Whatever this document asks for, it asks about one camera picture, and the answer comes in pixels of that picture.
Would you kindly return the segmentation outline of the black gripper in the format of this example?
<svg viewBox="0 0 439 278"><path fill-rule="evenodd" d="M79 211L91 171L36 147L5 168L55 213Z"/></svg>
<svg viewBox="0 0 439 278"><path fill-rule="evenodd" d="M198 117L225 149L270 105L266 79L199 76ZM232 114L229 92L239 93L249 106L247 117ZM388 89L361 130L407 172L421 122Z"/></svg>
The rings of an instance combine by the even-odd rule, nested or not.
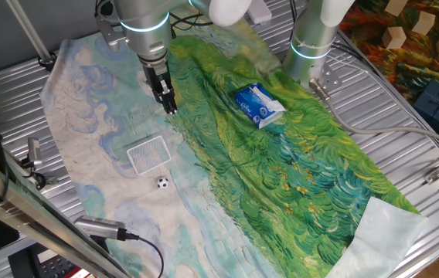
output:
<svg viewBox="0 0 439 278"><path fill-rule="evenodd" d="M144 63L143 70L155 99L163 106L165 112L167 114L176 112L175 93L171 84L168 62L158 63L154 66Z"/></svg>

